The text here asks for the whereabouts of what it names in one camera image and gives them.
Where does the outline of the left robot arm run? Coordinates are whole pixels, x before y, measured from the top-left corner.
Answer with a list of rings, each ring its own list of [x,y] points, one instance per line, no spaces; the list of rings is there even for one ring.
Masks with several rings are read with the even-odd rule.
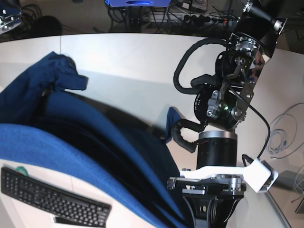
[[[173,190],[177,182],[187,185],[211,183],[213,178],[240,179],[255,192],[265,193],[279,174],[265,161],[243,155],[243,167],[228,160],[232,152],[208,149],[215,142],[235,143],[236,126],[245,119],[251,108],[253,89],[267,61],[273,56],[277,39],[285,23],[268,13],[258,0],[249,0],[228,40],[206,38],[192,45],[179,62],[173,76],[175,88],[183,94],[196,95],[194,112],[199,123],[187,119],[177,120],[172,128],[173,140],[189,152],[197,148],[202,164],[195,171],[181,171],[179,177],[167,181]],[[226,50],[216,60],[216,72],[192,80],[190,88],[180,85],[179,76],[191,54],[204,45],[222,45]]]

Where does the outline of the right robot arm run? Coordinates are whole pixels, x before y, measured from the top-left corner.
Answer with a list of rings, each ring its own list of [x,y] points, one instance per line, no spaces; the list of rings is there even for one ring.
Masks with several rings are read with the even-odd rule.
[[[0,34],[18,27],[22,20],[22,9],[19,0],[0,1]]]

